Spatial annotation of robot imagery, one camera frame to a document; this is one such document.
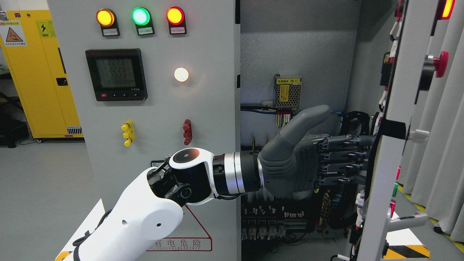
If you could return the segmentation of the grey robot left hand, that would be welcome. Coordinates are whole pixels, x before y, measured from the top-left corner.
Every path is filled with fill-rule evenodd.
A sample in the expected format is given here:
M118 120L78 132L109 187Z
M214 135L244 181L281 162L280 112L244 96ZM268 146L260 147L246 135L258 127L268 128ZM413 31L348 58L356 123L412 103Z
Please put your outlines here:
M307 135L329 115L327 105L300 111L259 153L264 187L270 194L288 198L298 192L357 182L355 175L367 169L375 136Z

